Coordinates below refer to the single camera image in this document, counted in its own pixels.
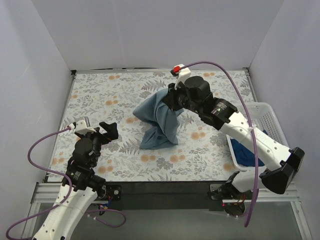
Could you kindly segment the light blue t shirt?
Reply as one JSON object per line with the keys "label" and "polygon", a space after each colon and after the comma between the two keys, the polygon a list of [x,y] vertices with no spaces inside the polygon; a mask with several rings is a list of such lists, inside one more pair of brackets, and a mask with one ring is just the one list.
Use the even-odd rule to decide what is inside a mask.
{"label": "light blue t shirt", "polygon": [[178,116],[184,110],[172,111],[163,103],[167,93],[167,89],[157,91],[133,111],[133,115],[140,121],[151,125],[141,140],[139,147],[142,150],[158,150],[178,145]]}

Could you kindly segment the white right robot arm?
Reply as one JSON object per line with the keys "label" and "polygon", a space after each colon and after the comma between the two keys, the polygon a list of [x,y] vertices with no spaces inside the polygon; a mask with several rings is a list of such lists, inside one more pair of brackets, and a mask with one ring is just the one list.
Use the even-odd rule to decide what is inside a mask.
{"label": "white right robot arm", "polygon": [[264,163],[264,171],[234,172],[212,192],[215,199],[237,199],[255,188],[282,195],[300,169],[305,156],[301,148],[290,149],[253,127],[248,114],[243,115],[229,101],[214,97],[209,83],[200,76],[169,84],[163,102],[173,111],[186,109],[196,113],[201,121],[237,140]]}

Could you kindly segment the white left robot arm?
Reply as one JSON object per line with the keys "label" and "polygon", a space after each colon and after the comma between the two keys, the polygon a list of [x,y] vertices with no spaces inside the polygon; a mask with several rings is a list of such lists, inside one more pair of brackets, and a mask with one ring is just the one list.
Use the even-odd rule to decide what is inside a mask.
{"label": "white left robot arm", "polygon": [[42,226],[33,236],[34,240],[68,240],[95,200],[108,197],[112,189],[104,178],[95,174],[103,145],[118,139],[117,123],[100,122],[92,128],[81,119],[72,124],[75,143],[67,163],[59,192]]}

